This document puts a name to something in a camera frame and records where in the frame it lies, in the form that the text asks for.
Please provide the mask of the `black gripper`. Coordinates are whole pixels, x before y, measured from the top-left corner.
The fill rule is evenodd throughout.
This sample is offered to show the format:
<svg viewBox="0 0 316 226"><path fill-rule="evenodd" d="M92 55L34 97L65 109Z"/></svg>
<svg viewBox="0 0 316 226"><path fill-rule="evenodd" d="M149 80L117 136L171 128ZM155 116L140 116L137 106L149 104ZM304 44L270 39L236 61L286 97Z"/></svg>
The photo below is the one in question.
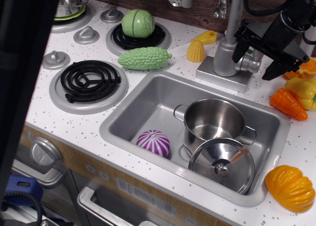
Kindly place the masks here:
<svg viewBox="0 0 316 226"><path fill-rule="evenodd" d="M266 69L262 79L275 79L292 71L297 61L303 63L309 61L309 56L295 42L299 34L300 31L289 28L278 18L271 23L244 19L234 34L237 45L232 60L238 63L249 48L253 47L274 60Z"/></svg>

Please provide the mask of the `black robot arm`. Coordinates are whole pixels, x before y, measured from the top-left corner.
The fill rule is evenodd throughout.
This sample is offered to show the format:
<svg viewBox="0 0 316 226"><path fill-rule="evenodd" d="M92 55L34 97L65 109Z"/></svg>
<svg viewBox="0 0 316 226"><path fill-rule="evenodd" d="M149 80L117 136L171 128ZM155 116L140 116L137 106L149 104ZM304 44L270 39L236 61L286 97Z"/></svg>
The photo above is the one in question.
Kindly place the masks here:
<svg viewBox="0 0 316 226"><path fill-rule="evenodd" d="M310 58L295 42L299 34L316 25L316 0L286 0L282 5L262 11L252 10L249 0L243 0L244 8L254 16L277 13L271 23L259 23L244 19L235 33L237 46L232 60L237 63L253 47L273 60L263 79L272 80L286 72L296 72Z"/></svg>

